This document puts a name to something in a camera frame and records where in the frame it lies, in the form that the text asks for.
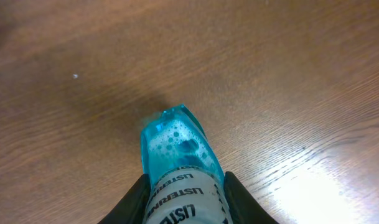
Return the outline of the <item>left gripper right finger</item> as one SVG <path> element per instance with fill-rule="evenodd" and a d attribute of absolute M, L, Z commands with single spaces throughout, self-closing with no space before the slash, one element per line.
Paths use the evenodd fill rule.
<path fill-rule="evenodd" d="M 233 224 L 278 224 L 234 173 L 225 173 L 223 188 Z"/>

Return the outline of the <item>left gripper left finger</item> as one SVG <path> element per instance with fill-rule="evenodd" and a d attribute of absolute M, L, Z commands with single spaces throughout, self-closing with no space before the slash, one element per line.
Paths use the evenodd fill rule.
<path fill-rule="evenodd" d="M 143 174 L 98 224 L 142 224 L 150 191 L 149 175 Z"/>

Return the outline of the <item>blue Listerine mouthwash bottle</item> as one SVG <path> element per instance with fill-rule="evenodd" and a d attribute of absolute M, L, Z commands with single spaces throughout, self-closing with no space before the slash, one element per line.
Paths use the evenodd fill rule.
<path fill-rule="evenodd" d="M 184 105 L 163 111 L 142 130 L 141 159 L 151 185 L 144 223 L 232 223 L 222 168 Z"/>

